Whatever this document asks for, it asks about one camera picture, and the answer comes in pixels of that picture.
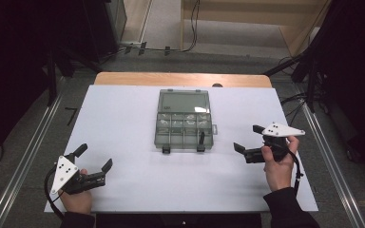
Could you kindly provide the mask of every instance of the hand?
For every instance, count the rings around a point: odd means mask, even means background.
[[[81,174],[87,174],[87,170],[82,169]],[[60,190],[61,201],[65,206],[65,209],[69,212],[80,213],[90,215],[92,196],[90,191],[81,192],[78,194],[69,195],[68,193]]]
[[[298,151],[299,140],[294,136],[287,137],[289,141],[289,150],[294,154]],[[291,186],[293,158],[287,154],[282,161],[276,162],[271,148],[263,146],[261,148],[262,156],[265,159],[266,181],[271,191],[277,191],[282,188]]]

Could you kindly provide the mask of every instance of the white bracket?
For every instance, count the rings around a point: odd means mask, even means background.
[[[78,170],[79,168],[74,163],[70,162],[64,156],[60,156],[57,163],[54,183],[51,188],[51,194],[57,193]]]
[[[273,137],[300,136],[305,134],[303,130],[298,130],[280,123],[272,123],[262,131],[262,135]]]

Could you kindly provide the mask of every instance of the white tabletop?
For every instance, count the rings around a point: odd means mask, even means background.
[[[212,122],[218,127],[212,149],[202,154],[172,149],[165,155],[155,147],[159,92],[165,88],[209,92]],[[93,212],[269,211],[262,198],[270,193],[264,164],[247,164],[233,143],[261,147],[262,137],[252,125],[271,122],[287,124],[273,88],[91,85],[65,154],[87,143],[75,164],[89,173],[113,160],[106,186],[91,190]],[[317,211],[306,175],[298,202],[305,211]],[[59,200],[57,205],[64,211]]]

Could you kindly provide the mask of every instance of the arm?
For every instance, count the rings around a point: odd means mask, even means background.
[[[85,169],[81,170],[81,174],[87,174]],[[92,196],[89,191],[79,194],[69,195],[68,193],[60,193],[61,201],[67,211],[61,228],[92,228],[94,226],[94,217],[90,215]]]
[[[296,154],[299,140],[288,137],[289,149]],[[294,166],[290,154],[276,162],[269,147],[263,146],[262,156],[265,159],[264,171],[272,193],[264,197],[271,211],[272,228],[286,227],[319,227],[318,223],[307,212],[301,210],[291,187],[292,169]]]

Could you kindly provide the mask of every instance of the black sleeve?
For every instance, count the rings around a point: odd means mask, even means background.
[[[272,228],[319,227],[309,213],[301,210],[292,187],[272,192],[263,198],[271,211]]]
[[[93,228],[94,217],[73,212],[65,212],[61,228]]]

